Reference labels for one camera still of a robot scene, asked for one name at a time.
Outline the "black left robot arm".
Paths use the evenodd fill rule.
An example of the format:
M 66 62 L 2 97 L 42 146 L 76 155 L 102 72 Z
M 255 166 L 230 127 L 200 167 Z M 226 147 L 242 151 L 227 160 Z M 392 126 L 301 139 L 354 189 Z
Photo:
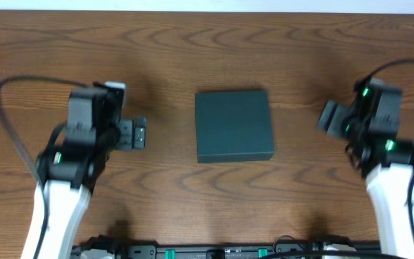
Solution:
M 68 118 L 37 156 L 40 182 L 23 258 L 69 258 L 98 177 L 114 150 L 145 147 L 145 117 L 122 119 L 125 83 L 93 83 L 71 91 Z

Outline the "black gift box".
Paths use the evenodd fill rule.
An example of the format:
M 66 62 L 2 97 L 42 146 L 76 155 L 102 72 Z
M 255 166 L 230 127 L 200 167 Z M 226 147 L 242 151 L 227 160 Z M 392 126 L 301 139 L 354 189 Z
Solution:
M 275 154 L 264 90 L 197 93 L 195 129 L 199 163 L 270 160 Z

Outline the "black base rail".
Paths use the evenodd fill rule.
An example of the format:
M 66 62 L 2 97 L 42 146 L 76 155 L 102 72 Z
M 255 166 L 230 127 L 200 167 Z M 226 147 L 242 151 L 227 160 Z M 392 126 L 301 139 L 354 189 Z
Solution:
M 315 252 L 327 250 L 352 250 L 361 253 L 380 253 L 377 243 L 358 242 L 350 244 L 329 244 L 327 242 L 299 242 L 287 240 L 276 245 L 240 245 L 226 247 L 195 247 L 154 245 L 125 246 L 117 242 L 89 241 L 71 250 L 70 259 L 81 258 L 116 258 L 116 259 L 234 259 L 261 258 L 275 253 Z

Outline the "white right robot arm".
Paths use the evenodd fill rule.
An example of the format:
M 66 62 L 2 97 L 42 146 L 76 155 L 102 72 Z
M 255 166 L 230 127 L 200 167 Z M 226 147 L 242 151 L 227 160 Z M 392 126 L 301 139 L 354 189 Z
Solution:
M 351 165 L 361 171 L 386 255 L 414 258 L 414 142 L 400 139 L 400 88 L 375 78 L 354 84 L 355 100 L 330 100 L 317 128 L 346 140 Z

